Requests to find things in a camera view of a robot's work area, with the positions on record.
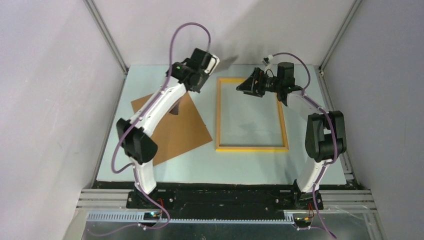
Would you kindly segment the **landscape photo print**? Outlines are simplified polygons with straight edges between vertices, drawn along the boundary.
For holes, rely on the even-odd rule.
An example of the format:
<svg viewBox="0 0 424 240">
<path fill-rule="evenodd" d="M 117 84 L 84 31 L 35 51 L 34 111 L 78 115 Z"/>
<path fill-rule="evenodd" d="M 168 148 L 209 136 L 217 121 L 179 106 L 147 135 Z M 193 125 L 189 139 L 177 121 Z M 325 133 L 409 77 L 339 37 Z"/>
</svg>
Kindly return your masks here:
<svg viewBox="0 0 424 240">
<path fill-rule="evenodd" d="M 238 55 L 233 55 L 231 57 L 221 59 L 217 66 L 215 67 L 213 73 L 219 73 L 222 71 L 226 71 L 229 67 L 239 58 Z"/>
</svg>

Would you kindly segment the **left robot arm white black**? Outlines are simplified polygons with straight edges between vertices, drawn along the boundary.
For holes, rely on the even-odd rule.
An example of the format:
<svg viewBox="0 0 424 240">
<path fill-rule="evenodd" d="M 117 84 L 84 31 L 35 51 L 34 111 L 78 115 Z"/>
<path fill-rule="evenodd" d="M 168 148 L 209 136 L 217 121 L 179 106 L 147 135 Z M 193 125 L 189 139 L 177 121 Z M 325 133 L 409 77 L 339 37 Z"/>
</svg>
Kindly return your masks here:
<svg viewBox="0 0 424 240">
<path fill-rule="evenodd" d="M 191 57 L 170 65 L 163 84 L 131 118 L 117 121 L 118 145 L 129 157 L 135 187 L 141 192 L 138 201 L 145 208 L 158 202 L 153 191 L 157 187 L 153 159 L 158 145 L 152 139 L 157 125 L 166 114 L 178 114 L 182 97 L 187 92 L 199 93 L 219 63 L 216 55 L 195 48 Z"/>
</svg>

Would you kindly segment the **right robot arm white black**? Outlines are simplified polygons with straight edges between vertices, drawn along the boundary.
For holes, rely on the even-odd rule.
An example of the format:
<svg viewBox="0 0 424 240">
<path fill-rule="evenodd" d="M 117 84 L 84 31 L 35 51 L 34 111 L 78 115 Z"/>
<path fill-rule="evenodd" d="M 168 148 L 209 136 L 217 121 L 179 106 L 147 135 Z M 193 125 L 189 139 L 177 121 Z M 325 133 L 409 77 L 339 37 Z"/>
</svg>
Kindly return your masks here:
<svg viewBox="0 0 424 240">
<path fill-rule="evenodd" d="M 346 151 L 347 140 L 343 113 L 330 111 L 309 97 L 303 87 L 296 85 L 294 73 L 291 62 L 280 62 L 274 76 L 256 67 L 236 90 L 260 98 L 267 92 L 275 93 L 279 102 L 306 121 L 304 146 L 308 159 L 293 182 L 290 196 L 295 208 L 304 209 L 317 196 L 327 168 Z"/>
</svg>

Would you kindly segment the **yellow wooden picture frame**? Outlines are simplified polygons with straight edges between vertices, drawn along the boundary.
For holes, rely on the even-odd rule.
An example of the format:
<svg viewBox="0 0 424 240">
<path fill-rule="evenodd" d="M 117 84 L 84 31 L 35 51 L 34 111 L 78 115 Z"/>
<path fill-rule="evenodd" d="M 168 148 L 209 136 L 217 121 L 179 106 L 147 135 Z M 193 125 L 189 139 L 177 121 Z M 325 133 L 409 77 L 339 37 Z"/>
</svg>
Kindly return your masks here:
<svg viewBox="0 0 424 240">
<path fill-rule="evenodd" d="M 216 80 L 215 149 L 221 152 L 288 152 L 284 111 L 276 94 L 239 94 L 240 77 Z"/>
</svg>

